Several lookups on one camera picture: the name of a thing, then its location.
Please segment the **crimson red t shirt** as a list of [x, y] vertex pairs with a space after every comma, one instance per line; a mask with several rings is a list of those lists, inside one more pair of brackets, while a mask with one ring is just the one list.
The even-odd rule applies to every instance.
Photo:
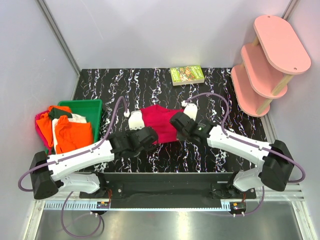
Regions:
[[170, 119], [183, 109], [168, 109], [158, 104], [140, 109], [146, 127], [151, 127], [158, 135], [158, 143], [166, 144], [177, 141], [177, 130], [171, 125]]

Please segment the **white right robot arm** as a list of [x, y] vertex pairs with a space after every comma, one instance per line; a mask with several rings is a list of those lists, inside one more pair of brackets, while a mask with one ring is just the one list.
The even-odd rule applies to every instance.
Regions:
[[183, 112], [176, 113], [169, 122], [177, 130], [178, 139], [227, 151], [255, 165], [231, 178], [231, 183], [227, 185], [230, 197], [239, 198], [245, 191], [262, 186], [278, 192], [285, 190], [294, 164], [283, 141], [269, 143], [253, 140], [223, 130], [220, 125], [207, 120], [196, 122]]

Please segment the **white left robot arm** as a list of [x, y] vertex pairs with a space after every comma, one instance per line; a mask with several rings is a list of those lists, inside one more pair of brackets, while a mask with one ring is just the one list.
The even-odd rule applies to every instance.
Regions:
[[37, 152], [30, 165], [33, 197], [44, 200], [59, 192], [84, 192], [103, 198], [108, 186], [96, 173], [80, 174], [87, 167], [112, 162], [121, 158], [133, 158], [149, 150], [158, 141], [151, 127], [112, 133], [92, 145], [67, 153], [47, 155]]

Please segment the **green plastic bin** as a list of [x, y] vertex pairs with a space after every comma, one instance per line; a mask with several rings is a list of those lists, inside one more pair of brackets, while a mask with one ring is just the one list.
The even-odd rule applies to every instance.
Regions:
[[100, 99], [61, 101], [57, 106], [70, 107], [74, 114], [86, 117], [86, 120], [92, 125], [94, 143], [98, 141], [102, 115], [102, 101]]

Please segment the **green paperback book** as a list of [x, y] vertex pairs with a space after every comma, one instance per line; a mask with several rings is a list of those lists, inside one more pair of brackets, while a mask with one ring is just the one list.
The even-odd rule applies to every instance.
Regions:
[[201, 84], [205, 81], [200, 65], [172, 67], [170, 68], [170, 76], [173, 86]]

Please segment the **orange t shirt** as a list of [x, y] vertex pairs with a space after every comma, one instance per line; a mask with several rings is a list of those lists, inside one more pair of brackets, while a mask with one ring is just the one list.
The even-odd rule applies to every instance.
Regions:
[[[68, 106], [52, 105], [48, 107], [47, 111], [51, 111], [52, 108], [57, 108], [75, 114]], [[90, 122], [76, 123], [69, 122], [67, 116], [61, 116], [58, 119], [58, 123], [55, 128], [55, 134], [57, 138], [56, 151], [54, 150], [54, 143], [51, 154], [63, 154], [71, 152], [94, 143], [93, 127]]]

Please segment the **pink t shirt in bin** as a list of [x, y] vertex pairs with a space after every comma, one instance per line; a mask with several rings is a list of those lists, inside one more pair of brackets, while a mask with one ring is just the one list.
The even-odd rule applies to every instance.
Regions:
[[52, 120], [49, 117], [49, 111], [43, 111], [35, 116], [35, 130], [42, 140], [48, 153], [52, 153], [53, 148], [53, 132]]

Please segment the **dark green t shirt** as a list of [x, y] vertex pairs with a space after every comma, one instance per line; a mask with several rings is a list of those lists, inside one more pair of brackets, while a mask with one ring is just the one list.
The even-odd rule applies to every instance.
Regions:
[[55, 107], [52, 108], [51, 111], [48, 113], [48, 117], [50, 120], [59, 119], [61, 116], [67, 116], [67, 118], [70, 119], [73, 117], [70, 112]]

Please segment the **pink three tier shelf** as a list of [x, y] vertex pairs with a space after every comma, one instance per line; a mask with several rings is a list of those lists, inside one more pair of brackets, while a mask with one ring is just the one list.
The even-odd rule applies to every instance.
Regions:
[[273, 100], [283, 97], [288, 83], [311, 67], [311, 58], [289, 22], [261, 15], [254, 20], [253, 42], [242, 46], [242, 63], [231, 70], [240, 109], [262, 117]]

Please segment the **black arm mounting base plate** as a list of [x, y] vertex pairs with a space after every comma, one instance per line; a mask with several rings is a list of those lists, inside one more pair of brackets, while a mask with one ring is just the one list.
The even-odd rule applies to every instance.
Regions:
[[102, 199], [111, 192], [112, 199], [124, 199], [134, 194], [202, 195], [213, 199], [257, 198], [254, 187], [245, 193], [231, 186], [233, 173], [98, 173], [102, 183], [95, 193], [80, 192], [81, 199]]

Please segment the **aluminium frame rail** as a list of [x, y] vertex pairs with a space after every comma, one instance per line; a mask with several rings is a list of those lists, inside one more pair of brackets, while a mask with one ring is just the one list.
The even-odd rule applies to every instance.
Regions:
[[47, 2], [45, 0], [36, 0], [35, 1], [45, 20], [47, 21], [52, 33], [54, 34], [58, 44], [60, 45], [65, 57], [67, 58], [68, 62], [70, 63], [72, 69], [74, 70], [74, 72], [76, 73], [77, 76], [79, 76], [81, 74], [81, 69], [79, 67], [79, 65], [76, 62], [76, 59], [74, 58], [65, 38], [62, 35], [62, 32], [49, 8], [49, 6], [47, 5]]

